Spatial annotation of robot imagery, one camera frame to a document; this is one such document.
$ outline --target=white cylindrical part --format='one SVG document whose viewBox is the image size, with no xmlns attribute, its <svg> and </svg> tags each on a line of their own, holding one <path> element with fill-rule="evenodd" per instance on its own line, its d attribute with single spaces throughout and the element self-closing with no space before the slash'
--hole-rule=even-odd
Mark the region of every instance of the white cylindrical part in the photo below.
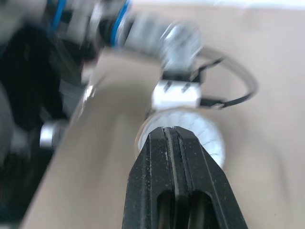
<svg viewBox="0 0 305 229">
<path fill-rule="evenodd" d="M 55 149 L 61 143 L 63 139 L 68 122 L 64 120 L 46 122 L 40 133 L 40 147 Z"/>
</svg>

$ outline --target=wooden table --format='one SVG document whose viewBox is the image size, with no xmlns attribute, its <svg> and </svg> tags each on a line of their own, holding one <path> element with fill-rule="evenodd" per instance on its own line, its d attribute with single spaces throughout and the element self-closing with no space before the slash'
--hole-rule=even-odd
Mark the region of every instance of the wooden table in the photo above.
<svg viewBox="0 0 305 229">
<path fill-rule="evenodd" d="M 136 6 L 196 21 L 204 43 L 239 60 L 260 84 L 252 100 L 202 110 L 226 143 L 224 171 L 251 229 L 305 225 L 305 12 L 250 8 Z M 134 140 L 160 66 L 104 54 L 94 97 L 74 116 L 23 229 L 119 229 Z M 210 70 L 204 94 L 233 98 L 242 84 Z"/>
</svg>

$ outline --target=white surface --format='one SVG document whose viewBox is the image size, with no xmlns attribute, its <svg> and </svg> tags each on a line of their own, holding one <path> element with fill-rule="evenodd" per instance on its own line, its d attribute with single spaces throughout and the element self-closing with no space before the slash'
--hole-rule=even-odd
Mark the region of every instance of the white surface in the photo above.
<svg viewBox="0 0 305 229">
<path fill-rule="evenodd" d="M 201 90 L 199 83 L 187 83 L 180 81 L 171 81 L 168 89 L 168 80 L 158 82 L 152 93 L 152 109 L 164 110 L 167 108 L 187 106 L 198 107 L 201 99 Z"/>
<path fill-rule="evenodd" d="M 304 0 L 132 0 L 133 3 L 156 4 L 208 4 L 232 6 L 263 6 L 280 8 L 305 7 Z"/>
</svg>

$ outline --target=black object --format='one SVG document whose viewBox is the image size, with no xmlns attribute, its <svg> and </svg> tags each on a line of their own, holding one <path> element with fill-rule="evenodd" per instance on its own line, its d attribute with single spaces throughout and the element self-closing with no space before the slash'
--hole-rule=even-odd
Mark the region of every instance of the black object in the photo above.
<svg viewBox="0 0 305 229">
<path fill-rule="evenodd" d="M 59 93 L 61 79 L 50 65 L 51 53 L 56 49 L 45 32 L 23 28 L 2 50 L 0 81 L 15 123 L 25 131 L 40 127 L 42 107 L 53 119 L 66 119 Z"/>
<path fill-rule="evenodd" d="M 61 41 L 44 30 L 25 26 L 0 46 L 0 82 L 14 123 L 28 134 L 30 145 L 30 149 L 17 153 L 4 152 L 7 155 L 0 164 L 0 223 L 23 218 L 51 160 L 53 151 L 39 146 L 44 121 L 41 108 L 49 113 L 50 119 L 67 119 L 59 92 L 62 75 L 72 83 L 81 82 L 78 65 L 70 62 L 70 56 L 60 44 Z"/>
<path fill-rule="evenodd" d="M 30 159 L 8 154 L 0 167 L 0 223 L 22 220 L 52 153 L 36 152 Z"/>
<path fill-rule="evenodd" d="M 152 131 L 127 184 L 123 229 L 246 229 L 229 182 L 197 137 Z"/>
<path fill-rule="evenodd" d="M 205 78 L 205 71 L 209 68 L 215 67 L 218 64 L 220 64 L 222 61 L 224 61 L 225 58 L 219 58 L 211 63 L 205 64 L 201 67 L 198 68 L 198 74 L 192 79 L 192 82 L 196 83 L 203 83 L 204 78 Z M 242 78 L 244 83 L 248 86 L 249 92 L 237 99 L 231 100 L 231 101 L 225 101 L 224 99 L 219 99 L 219 98 L 207 98 L 207 97 L 202 97 L 200 101 L 200 106 L 203 107 L 212 107 L 212 108 L 225 108 L 228 106 L 234 106 L 237 104 L 241 104 L 245 102 L 246 100 L 250 99 L 257 91 L 257 84 L 254 79 L 251 79 L 252 84 L 249 85 L 249 82 Z"/>
</svg>

